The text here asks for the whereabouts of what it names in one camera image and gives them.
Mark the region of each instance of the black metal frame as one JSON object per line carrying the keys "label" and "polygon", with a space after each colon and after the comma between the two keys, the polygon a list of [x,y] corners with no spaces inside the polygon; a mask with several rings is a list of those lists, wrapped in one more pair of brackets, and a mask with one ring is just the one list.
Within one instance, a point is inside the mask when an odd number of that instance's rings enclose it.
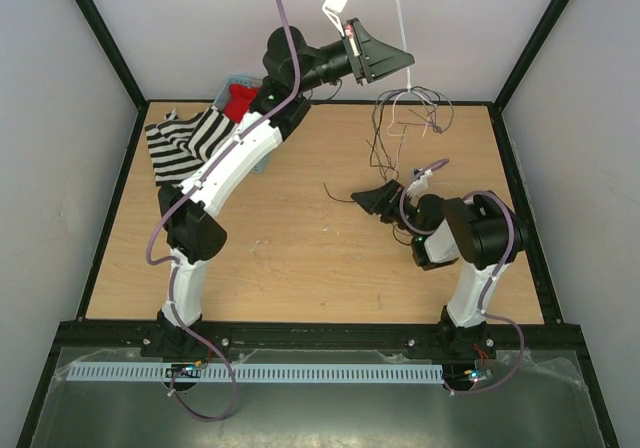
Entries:
{"label": "black metal frame", "polygon": [[[105,224],[100,236],[94,261],[84,294],[74,321],[62,322],[45,364],[34,399],[25,420],[18,446],[28,447],[44,405],[46,393],[53,375],[60,350],[64,347],[131,347],[148,346],[145,339],[156,327],[154,321],[86,320],[86,312],[100,264],[107,246],[118,205],[122,197],[129,169],[133,161],[139,136],[149,103],[153,101],[211,102],[212,100],[147,100],[138,88],[113,37],[104,23],[93,0],[76,0],[91,26],[96,38],[111,61],[116,73],[138,108],[129,146],[118,177],[116,188]],[[544,44],[569,0],[551,0],[538,26],[525,46],[504,87],[494,102],[457,102],[462,106],[487,107],[509,185],[514,208],[518,216],[530,228],[530,246],[527,249],[529,265],[534,280],[543,325],[523,325],[527,345],[539,350],[573,350],[576,352],[582,374],[590,390],[591,399],[605,443],[618,446],[611,420],[595,376],[586,343],[578,325],[563,321],[560,306],[549,276],[540,239],[535,229],[529,200],[509,141],[502,112],[516,91],[529,66]],[[362,100],[334,100],[330,104],[371,104]],[[450,359],[434,342],[436,325],[416,324],[320,324],[320,323],[219,323],[203,322],[199,330],[230,357],[252,348],[280,349],[362,349],[403,353],[413,359],[431,359],[437,363],[460,363]],[[515,331],[506,325],[491,326],[491,337],[496,349],[517,349],[519,340]],[[229,340],[221,343],[222,338]]]}

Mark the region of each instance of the wooden tabletop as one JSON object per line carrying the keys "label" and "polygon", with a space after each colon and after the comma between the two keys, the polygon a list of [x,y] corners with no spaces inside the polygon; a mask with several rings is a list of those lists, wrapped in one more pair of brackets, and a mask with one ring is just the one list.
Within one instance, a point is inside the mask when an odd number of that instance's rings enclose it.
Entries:
{"label": "wooden tabletop", "polygon": [[[152,103],[146,123],[177,108],[186,118],[203,103]],[[416,122],[410,106],[396,120]],[[228,241],[207,275],[205,320],[342,323],[435,323],[456,287],[460,264],[423,271],[411,248],[394,240],[390,225],[349,199],[353,191],[381,186],[369,168],[371,106],[314,106],[271,158],[265,173],[248,175],[225,204],[218,222]],[[440,122],[448,108],[440,108]],[[392,130],[402,130],[395,125]],[[395,157],[399,137],[385,133]],[[451,162],[432,178],[444,197],[493,190],[511,204],[485,107],[457,106],[443,135],[410,125],[400,151],[402,183],[414,167],[442,157]],[[157,188],[141,135],[100,274],[87,313],[91,319],[153,319],[165,300],[169,267],[150,267],[144,250],[159,219]],[[154,249],[167,252],[162,236]],[[519,323],[542,323],[526,256],[500,280],[491,312]]]}

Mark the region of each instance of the perforated metal strip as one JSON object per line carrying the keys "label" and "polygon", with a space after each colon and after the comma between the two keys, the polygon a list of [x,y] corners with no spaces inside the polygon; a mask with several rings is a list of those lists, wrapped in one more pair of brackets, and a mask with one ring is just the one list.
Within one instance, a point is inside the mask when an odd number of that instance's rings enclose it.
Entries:
{"label": "perforated metal strip", "polygon": [[[67,374],[67,381],[169,381],[171,363],[79,362]],[[304,365],[247,363],[234,367],[239,383],[442,383],[441,365]],[[222,364],[196,370],[181,381],[223,383],[229,375]]]}

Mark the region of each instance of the red cloth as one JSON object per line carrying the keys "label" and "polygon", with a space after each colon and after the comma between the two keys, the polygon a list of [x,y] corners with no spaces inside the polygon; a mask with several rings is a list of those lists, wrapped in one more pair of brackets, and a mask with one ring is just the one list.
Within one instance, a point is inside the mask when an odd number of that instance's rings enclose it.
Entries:
{"label": "red cloth", "polygon": [[249,111],[249,104],[256,97],[260,88],[247,88],[244,85],[232,83],[229,86],[231,99],[224,107],[223,113],[235,123],[240,123],[244,114]]}

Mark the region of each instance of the gray floor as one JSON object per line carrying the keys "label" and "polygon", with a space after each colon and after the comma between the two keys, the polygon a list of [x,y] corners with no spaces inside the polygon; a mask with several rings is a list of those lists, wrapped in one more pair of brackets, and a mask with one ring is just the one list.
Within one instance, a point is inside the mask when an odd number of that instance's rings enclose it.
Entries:
{"label": "gray floor", "polygon": [[[77,355],[66,353],[62,362]],[[90,359],[109,356],[114,355],[103,352]],[[353,363],[363,356],[260,353],[247,363],[323,357]],[[388,362],[368,356],[371,363]],[[536,362],[530,360],[507,385],[468,398],[451,398],[438,385],[243,384],[237,413],[220,423],[192,420],[167,398],[161,383],[65,382],[61,368],[33,446],[603,446],[588,391],[571,358],[534,353]],[[494,362],[496,376],[511,359]],[[229,385],[211,383],[195,386],[185,399],[215,414],[229,395]]]}

